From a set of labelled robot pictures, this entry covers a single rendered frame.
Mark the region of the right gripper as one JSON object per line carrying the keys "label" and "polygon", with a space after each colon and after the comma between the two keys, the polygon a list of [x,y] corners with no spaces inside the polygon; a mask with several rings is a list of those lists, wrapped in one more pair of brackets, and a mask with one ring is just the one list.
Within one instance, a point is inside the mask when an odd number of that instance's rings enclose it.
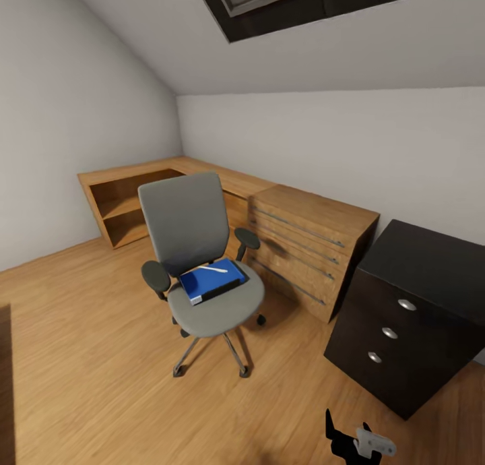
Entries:
{"label": "right gripper", "polygon": [[[371,432],[370,427],[363,423],[365,431]],[[326,411],[326,437],[332,440],[331,450],[333,454],[342,457],[346,460],[346,465],[379,465],[381,461],[381,454],[372,451],[371,459],[363,458],[358,455],[357,449],[353,444],[353,439],[348,435],[343,434],[341,431],[336,430],[330,410]]]}

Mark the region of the swivel chair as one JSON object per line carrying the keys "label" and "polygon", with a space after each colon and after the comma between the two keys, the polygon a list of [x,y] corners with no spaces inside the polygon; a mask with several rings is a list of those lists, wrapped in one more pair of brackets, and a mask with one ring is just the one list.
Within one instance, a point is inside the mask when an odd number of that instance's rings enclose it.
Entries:
{"label": "swivel chair", "polygon": [[[259,239],[248,229],[236,228],[234,235],[241,242],[236,259],[230,260],[245,277],[245,282],[192,305],[179,276],[199,266],[215,263],[225,254],[229,239],[229,223],[222,186],[217,173],[191,174],[144,183],[137,188],[141,210],[150,232],[156,259],[141,267],[141,275],[159,299],[166,301],[172,323],[178,323],[182,337],[195,339],[175,365],[172,376],[182,376],[183,361],[201,338],[224,336],[240,377],[247,378],[248,368],[237,356],[226,332],[258,315],[264,301],[264,284],[258,274],[244,264],[246,249],[258,250]],[[171,285],[171,278],[177,281]],[[164,291],[168,291],[167,297]]]}

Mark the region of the folder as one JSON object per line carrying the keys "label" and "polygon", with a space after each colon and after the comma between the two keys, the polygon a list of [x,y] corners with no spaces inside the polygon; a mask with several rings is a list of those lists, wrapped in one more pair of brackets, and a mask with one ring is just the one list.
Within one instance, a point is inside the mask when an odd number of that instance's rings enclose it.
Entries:
{"label": "folder", "polygon": [[204,266],[219,268],[226,272],[218,272],[209,268],[205,270],[205,268],[201,268],[203,266],[199,266],[179,276],[192,305],[245,282],[245,277],[228,258]]}

